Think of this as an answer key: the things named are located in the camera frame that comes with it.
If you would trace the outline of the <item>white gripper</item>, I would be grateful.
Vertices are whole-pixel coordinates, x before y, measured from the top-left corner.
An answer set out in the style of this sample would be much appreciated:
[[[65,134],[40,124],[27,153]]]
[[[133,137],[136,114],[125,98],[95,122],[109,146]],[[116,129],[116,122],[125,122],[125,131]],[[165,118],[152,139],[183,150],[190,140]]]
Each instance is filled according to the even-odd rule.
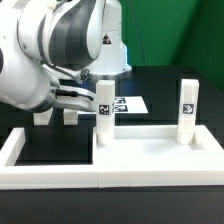
[[[95,112],[96,94],[84,88],[60,85],[56,89],[54,108]]]

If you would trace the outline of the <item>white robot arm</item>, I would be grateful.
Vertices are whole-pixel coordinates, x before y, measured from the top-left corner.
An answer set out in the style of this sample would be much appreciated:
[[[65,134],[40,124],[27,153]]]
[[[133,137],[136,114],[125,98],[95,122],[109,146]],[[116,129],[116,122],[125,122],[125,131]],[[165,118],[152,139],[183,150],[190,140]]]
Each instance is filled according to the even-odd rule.
[[[118,0],[0,0],[0,102],[40,113],[95,110],[95,94],[66,87],[131,70]]]

